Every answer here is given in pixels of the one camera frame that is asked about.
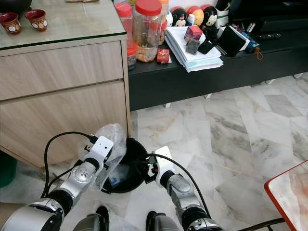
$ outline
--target red cup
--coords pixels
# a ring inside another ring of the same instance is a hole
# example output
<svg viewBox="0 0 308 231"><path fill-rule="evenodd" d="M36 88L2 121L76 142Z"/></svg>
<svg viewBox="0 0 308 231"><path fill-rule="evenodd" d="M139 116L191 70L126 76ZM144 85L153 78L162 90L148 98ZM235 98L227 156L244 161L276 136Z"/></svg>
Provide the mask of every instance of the red cup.
<svg viewBox="0 0 308 231"><path fill-rule="evenodd" d="M1 14L0 23L3 26L3 28L12 35L17 35L21 31L21 26L18 21L18 14L16 13L7 12Z"/></svg>
<svg viewBox="0 0 308 231"><path fill-rule="evenodd" d="M26 19L29 20L33 28L38 31L45 31L47 29L46 13L43 10L30 10L25 14Z"/></svg>

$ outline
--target red packet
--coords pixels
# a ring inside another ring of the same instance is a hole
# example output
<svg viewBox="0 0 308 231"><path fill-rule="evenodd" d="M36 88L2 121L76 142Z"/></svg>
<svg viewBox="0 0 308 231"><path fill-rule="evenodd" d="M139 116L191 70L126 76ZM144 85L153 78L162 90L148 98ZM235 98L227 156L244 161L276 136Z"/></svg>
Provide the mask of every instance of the red packet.
<svg viewBox="0 0 308 231"><path fill-rule="evenodd" d="M157 61L159 63L169 63L169 49L158 49Z"/></svg>
<svg viewBox="0 0 308 231"><path fill-rule="evenodd" d="M188 42L189 39L199 40L202 33L203 33L202 30L198 26L196 25L189 26L186 30L184 39L186 42Z"/></svg>

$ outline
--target remote control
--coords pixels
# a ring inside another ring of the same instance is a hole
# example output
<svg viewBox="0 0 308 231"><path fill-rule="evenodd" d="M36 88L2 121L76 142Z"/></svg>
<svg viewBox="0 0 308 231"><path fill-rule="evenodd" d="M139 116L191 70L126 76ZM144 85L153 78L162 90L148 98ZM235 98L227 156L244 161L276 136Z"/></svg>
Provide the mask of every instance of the remote control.
<svg viewBox="0 0 308 231"><path fill-rule="evenodd" d="M268 40L268 39L280 39L282 36L279 33L271 33L271 34L261 34L258 35L259 40Z"/></svg>

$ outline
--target green object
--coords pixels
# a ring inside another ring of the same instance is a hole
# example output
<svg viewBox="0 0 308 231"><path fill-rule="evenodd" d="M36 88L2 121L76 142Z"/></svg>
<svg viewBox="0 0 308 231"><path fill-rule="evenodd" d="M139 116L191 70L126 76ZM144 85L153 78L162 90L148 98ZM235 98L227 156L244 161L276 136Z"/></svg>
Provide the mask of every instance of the green object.
<svg viewBox="0 0 308 231"><path fill-rule="evenodd" d="M0 151L0 188L11 183L16 176L17 160Z"/></svg>

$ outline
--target wooden drawer front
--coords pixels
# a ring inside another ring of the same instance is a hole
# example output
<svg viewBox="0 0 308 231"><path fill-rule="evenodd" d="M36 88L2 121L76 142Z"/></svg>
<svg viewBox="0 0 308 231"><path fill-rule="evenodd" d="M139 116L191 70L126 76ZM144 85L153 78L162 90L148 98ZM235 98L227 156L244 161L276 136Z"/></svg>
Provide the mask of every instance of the wooden drawer front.
<svg viewBox="0 0 308 231"><path fill-rule="evenodd" d="M3 102L0 145L43 167L45 145L54 135L65 131L94 134L110 123L120 123L127 130L125 105L122 80ZM53 141L50 163L76 157L84 139L70 134Z"/></svg>
<svg viewBox="0 0 308 231"><path fill-rule="evenodd" d="M119 41L0 57L0 100L123 78Z"/></svg>

